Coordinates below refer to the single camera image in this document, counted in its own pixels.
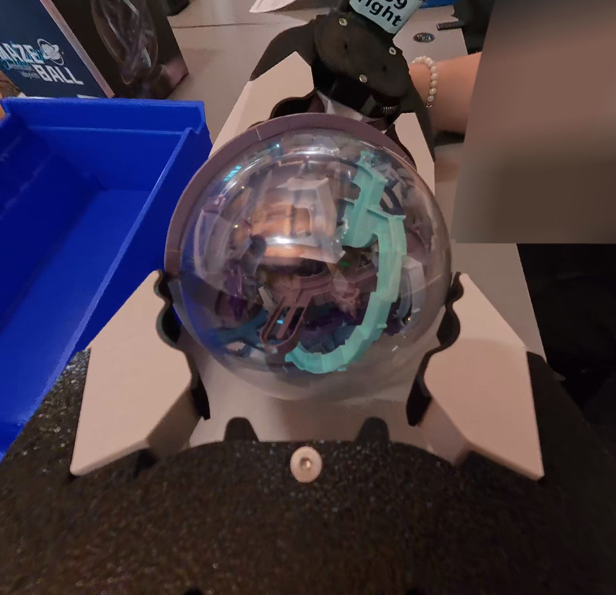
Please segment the blue plastic bin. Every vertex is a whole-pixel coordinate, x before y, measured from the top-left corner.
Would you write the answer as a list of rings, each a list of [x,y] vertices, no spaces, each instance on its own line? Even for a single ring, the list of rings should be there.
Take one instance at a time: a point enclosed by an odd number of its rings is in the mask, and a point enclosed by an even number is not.
[[[1,458],[153,271],[212,141],[201,100],[1,101]]]

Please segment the clear plastic maze ball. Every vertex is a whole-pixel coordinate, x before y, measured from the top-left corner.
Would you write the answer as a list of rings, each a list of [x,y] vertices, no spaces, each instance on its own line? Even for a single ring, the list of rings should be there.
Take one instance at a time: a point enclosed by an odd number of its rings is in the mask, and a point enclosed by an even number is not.
[[[196,344],[289,399],[412,384],[453,276],[411,158],[331,114],[275,118],[212,153],[174,210],[164,271]]]

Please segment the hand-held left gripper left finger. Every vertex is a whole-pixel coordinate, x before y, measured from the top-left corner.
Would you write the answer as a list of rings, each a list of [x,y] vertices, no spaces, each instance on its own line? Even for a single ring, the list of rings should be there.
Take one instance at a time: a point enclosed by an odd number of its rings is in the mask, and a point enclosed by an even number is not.
[[[91,342],[70,472],[84,476],[131,453],[181,452],[210,404],[159,270]]]

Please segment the dark printed toy box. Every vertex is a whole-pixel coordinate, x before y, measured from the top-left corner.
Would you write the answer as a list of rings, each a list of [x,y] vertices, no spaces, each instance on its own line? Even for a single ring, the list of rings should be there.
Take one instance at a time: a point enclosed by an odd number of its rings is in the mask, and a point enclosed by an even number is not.
[[[189,75],[165,0],[1,0],[1,74],[28,97],[166,99]]]

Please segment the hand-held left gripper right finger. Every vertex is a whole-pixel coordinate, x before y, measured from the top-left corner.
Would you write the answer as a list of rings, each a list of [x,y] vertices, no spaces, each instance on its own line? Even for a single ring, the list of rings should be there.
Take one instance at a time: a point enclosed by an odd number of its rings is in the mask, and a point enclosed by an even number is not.
[[[452,464],[474,452],[540,480],[526,345],[466,274],[453,279],[437,339],[406,402],[409,425]]]

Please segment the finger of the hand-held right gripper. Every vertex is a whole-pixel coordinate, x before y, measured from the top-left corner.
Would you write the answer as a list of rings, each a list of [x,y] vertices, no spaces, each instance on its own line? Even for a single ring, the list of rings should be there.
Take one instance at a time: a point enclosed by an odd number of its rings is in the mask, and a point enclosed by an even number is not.
[[[293,52],[266,73],[246,83],[213,146],[227,144],[255,124],[267,121],[282,102],[305,98],[313,90],[311,66]]]
[[[417,175],[404,176],[394,187],[400,201],[410,203],[410,194],[414,198],[422,197],[430,213],[437,210],[435,199],[435,168],[429,146],[415,114],[402,114],[394,123],[397,138],[410,153],[415,162]]]

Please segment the person's right forearm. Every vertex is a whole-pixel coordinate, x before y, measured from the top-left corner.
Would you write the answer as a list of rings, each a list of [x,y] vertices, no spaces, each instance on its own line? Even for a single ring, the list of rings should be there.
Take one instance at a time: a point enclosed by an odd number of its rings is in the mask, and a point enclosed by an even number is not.
[[[435,62],[436,93],[429,108],[435,132],[466,133],[482,52]]]

